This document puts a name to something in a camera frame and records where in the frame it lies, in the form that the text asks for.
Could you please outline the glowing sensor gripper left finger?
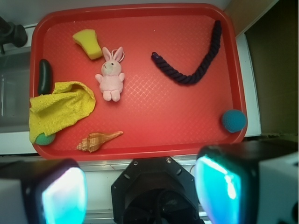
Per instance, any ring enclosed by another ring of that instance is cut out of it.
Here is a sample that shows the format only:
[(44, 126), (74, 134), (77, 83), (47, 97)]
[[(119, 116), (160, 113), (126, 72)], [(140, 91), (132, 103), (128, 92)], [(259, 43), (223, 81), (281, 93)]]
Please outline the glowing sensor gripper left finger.
[(76, 161), (1, 162), (2, 224), (82, 224), (86, 209), (86, 176)]

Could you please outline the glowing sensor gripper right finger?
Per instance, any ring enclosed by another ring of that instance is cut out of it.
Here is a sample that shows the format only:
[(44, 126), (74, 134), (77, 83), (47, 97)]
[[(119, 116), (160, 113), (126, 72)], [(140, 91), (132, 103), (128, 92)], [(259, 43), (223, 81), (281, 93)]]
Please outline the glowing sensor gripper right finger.
[(296, 224), (299, 146), (280, 139), (210, 145), (195, 164), (199, 202), (214, 224)]

